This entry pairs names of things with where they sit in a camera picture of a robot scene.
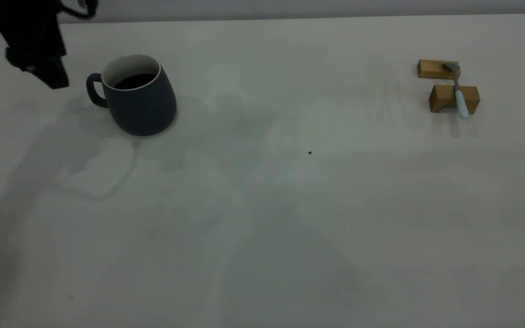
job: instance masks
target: mug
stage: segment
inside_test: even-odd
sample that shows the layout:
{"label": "mug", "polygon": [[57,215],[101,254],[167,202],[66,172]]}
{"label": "mug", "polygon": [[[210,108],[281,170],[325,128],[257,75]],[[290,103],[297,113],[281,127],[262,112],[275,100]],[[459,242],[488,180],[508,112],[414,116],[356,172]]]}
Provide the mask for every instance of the mug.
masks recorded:
{"label": "mug", "polygon": [[[94,89],[103,84],[104,97]],[[175,94],[163,67],[146,55],[122,56],[109,62],[102,73],[86,80],[90,100],[108,108],[117,125],[131,135],[147,136],[166,129],[177,110]]]}

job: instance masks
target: spoon handle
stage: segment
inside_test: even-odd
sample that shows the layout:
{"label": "spoon handle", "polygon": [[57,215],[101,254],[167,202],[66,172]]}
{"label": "spoon handle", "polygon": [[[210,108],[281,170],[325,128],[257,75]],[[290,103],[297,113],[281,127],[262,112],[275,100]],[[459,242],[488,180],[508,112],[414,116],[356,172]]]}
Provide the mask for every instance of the spoon handle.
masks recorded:
{"label": "spoon handle", "polygon": [[455,99],[457,100],[457,112],[459,116],[461,118],[469,118],[469,110],[467,109],[463,92],[460,90],[455,91]]}

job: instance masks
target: table surface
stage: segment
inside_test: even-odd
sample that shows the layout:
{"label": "table surface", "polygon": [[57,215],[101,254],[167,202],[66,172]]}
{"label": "table surface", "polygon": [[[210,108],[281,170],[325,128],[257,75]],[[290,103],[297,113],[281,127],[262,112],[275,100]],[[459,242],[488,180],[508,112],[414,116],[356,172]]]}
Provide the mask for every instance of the table surface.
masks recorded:
{"label": "table surface", "polygon": [[[0,327],[525,328],[525,15],[62,33],[58,91],[0,36]],[[179,102],[153,138],[85,91],[137,52]]]}

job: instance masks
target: dark liquid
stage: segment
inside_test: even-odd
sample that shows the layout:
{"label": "dark liquid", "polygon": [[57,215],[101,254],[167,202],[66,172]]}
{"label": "dark liquid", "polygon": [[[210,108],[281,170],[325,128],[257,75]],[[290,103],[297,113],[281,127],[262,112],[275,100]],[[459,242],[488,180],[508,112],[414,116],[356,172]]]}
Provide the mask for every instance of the dark liquid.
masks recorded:
{"label": "dark liquid", "polygon": [[128,77],[115,85],[115,89],[127,90],[135,89],[136,87],[143,87],[155,79],[155,74],[139,74]]}

